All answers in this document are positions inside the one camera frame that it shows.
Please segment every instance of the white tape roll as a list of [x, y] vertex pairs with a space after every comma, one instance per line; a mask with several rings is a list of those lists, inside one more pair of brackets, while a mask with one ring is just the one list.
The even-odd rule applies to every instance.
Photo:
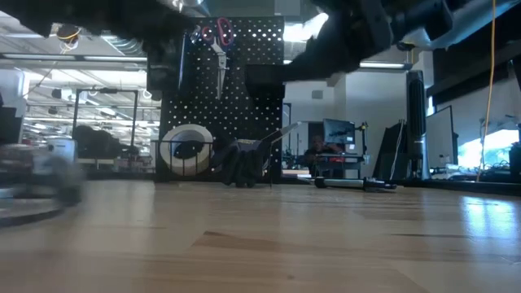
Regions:
[[[203, 145], [203, 149], [189, 159], [183, 160], [173, 156], [173, 151], [179, 145], [180, 142], [197, 141], [206, 142]], [[175, 129], [168, 131], [164, 137], [163, 142], [160, 146], [161, 158], [168, 165], [171, 170], [177, 175], [182, 176], [194, 176], [208, 169], [210, 165], [210, 151], [212, 149], [213, 136], [212, 134], [201, 125], [181, 125]]]

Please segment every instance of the black glove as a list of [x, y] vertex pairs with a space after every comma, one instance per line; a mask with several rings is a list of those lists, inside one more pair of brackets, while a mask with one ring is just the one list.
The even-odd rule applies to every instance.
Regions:
[[269, 143], [239, 139], [213, 156], [213, 166], [223, 166], [222, 182], [239, 188], [255, 186], [263, 177], [263, 165], [269, 155]]

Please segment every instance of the computer monitor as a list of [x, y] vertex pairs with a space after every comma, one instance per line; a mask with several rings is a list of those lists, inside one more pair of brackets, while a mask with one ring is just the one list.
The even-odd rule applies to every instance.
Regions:
[[324, 119], [324, 142], [355, 144], [355, 124], [349, 121]]

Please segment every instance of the wooden table surface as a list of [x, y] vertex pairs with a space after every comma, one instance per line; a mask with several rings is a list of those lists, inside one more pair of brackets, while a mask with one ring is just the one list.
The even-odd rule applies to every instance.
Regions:
[[0, 230], [0, 292], [520, 292], [521, 198], [89, 182]]

